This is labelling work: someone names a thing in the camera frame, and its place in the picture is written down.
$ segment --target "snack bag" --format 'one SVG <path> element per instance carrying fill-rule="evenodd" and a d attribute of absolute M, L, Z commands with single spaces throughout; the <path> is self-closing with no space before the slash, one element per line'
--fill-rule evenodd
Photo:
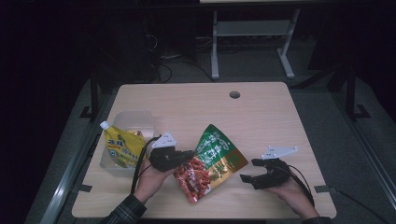
<path fill-rule="evenodd" d="M 123 168 L 136 167 L 137 160 L 146 144 L 142 133 L 127 132 L 103 121 L 100 126 L 105 131 L 106 148 L 117 165 Z"/>
<path fill-rule="evenodd" d="M 248 164 L 236 146 L 213 124 L 204 131 L 194 157 L 174 173 L 190 203 L 197 203 L 208 192 Z"/>

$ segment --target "red snack package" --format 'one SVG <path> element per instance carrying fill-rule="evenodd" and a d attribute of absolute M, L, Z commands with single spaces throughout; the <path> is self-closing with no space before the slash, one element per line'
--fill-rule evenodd
<path fill-rule="evenodd" d="M 194 154 L 192 160 L 183 162 L 174 173 L 190 203 L 197 203 L 248 164 L 236 146 L 213 124 L 205 129 Z"/>

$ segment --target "person's right hand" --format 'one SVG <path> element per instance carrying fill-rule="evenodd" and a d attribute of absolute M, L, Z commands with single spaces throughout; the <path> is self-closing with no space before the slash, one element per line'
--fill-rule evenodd
<path fill-rule="evenodd" d="M 276 194 L 282 201 L 284 201 L 294 213 L 299 215 L 302 220 L 311 217 L 319 217 L 317 210 L 309 202 L 304 195 L 303 190 L 293 178 L 289 178 L 287 182 L 281 186 L 265 189 L 268 192 Z"/>

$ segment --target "clear plastic box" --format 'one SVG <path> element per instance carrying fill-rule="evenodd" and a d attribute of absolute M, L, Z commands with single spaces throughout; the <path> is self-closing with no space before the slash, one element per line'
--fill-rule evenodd
<path fill-rule="evenodd" d="M 126 131 L 140 131 L 146 142 L 154 136 L 155 132 L 153 117 L 149 111 L 122 111 L 115 117 L 112 125 Z M 100 166 L 114 176 L 134 176 L 134 167 L 118 166 L 111 160 L 106 146 L 103 148 Z"/>

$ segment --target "wooden table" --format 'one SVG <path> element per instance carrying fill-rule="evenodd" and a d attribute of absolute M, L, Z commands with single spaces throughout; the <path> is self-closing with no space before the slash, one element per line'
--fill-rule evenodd
<path fill-rule="evenodd" d="M 238 91 L 240 97 L 230 97 Z M 124 85 L 120 88 L 107 121 L 121 111 L 148 110 L 160 132 L 171 131 L 178 150 L 195 149 L 204 129 L 212 123 L 239 148 L 249 165 L 209 192 L 196 204 L 187 201 L 175 178 L 169 176 L 146 206 L 144 218 L 297 218 L 275 195 L 255 190 L 239 177 L 262 175 L 251 159 L 268 148 L 298 147 L 297 153 L 282 158 L 305 176 L 322 216 L 335 217 L 328 192 L 316 193 L 314 186 L 325 185 L 312 148 L 306 137 L 289 90 L 280 82 L 239 82 L 200 84 Z M 131 177 L 115 177 L 100 167 L 105 149 L 104 135 L 94 152 L 72 213 L 75 217 L 105 217 L 130 192 Z"/>

